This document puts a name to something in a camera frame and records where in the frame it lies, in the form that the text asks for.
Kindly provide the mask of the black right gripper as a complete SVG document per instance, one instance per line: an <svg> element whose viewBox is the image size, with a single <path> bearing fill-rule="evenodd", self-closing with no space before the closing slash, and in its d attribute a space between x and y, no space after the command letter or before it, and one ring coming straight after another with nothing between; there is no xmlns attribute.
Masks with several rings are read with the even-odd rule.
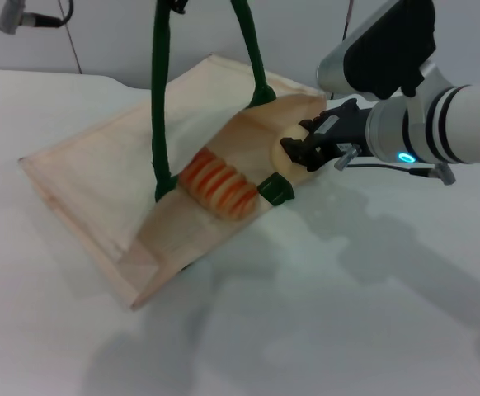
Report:
<svg viewBox="0 0 480 396"><path fill-rule="evenodd" d="M341 105L325 110L311 120L301 120L299 125L309 133L326 133L321 151L309 147L304 140L283 138L280 146L292 163L305 167L308 172L316 172L323 167L326 159L339 158L345 152L347 144L360 147L360 157L372 157L367 144L365 131L371 110L361 109L356 98L345 100Z"/></svg>

